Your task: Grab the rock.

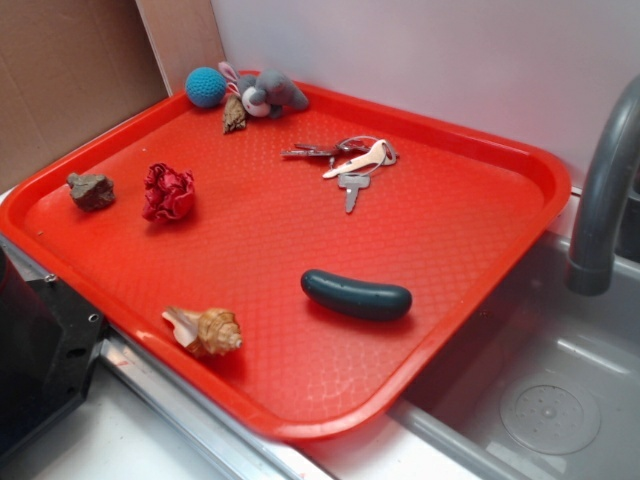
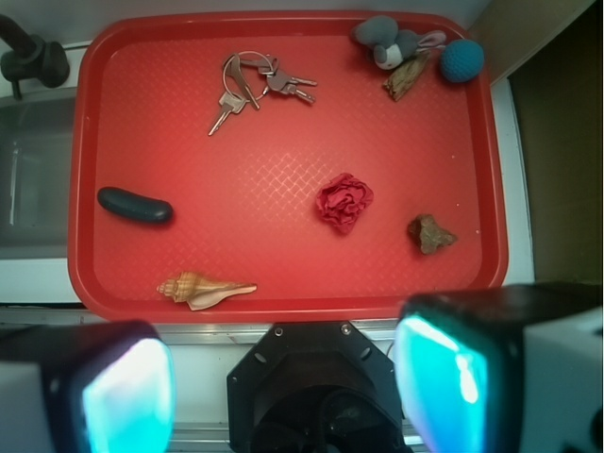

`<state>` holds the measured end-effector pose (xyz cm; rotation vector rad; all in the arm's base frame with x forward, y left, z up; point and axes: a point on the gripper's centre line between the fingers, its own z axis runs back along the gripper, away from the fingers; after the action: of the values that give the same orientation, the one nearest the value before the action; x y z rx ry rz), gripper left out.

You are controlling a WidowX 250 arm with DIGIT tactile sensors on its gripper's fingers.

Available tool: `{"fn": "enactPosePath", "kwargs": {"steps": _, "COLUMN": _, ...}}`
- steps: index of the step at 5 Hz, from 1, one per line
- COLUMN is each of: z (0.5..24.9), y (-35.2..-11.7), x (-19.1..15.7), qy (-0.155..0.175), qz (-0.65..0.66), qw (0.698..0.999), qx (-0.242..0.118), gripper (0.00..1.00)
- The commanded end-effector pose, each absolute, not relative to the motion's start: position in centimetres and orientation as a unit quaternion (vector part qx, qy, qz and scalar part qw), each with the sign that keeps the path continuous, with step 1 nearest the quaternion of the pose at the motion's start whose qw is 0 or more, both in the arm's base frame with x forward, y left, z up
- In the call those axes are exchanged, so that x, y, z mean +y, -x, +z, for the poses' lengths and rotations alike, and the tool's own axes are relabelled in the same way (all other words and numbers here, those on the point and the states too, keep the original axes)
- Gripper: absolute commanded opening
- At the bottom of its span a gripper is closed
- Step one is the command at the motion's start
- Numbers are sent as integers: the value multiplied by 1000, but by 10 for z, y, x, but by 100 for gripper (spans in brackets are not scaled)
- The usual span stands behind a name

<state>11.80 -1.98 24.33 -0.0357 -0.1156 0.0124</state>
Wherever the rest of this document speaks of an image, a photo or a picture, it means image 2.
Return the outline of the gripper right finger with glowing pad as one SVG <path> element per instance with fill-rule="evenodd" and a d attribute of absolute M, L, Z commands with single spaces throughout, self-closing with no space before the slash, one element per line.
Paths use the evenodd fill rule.
<path fill-rule="evenodd" d="M 598 284 L 414 295 L 394 337 L 403 411 L 431 452 L 599 452 L 602 336 Z"/>

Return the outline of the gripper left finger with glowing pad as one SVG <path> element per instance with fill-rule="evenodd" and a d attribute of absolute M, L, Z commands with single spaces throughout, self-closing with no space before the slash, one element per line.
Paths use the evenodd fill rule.
<path fill-rule="evenodd" d="M 141 321 L 1 331 L 4 452 L 164 452 L 176 377 Z"/>

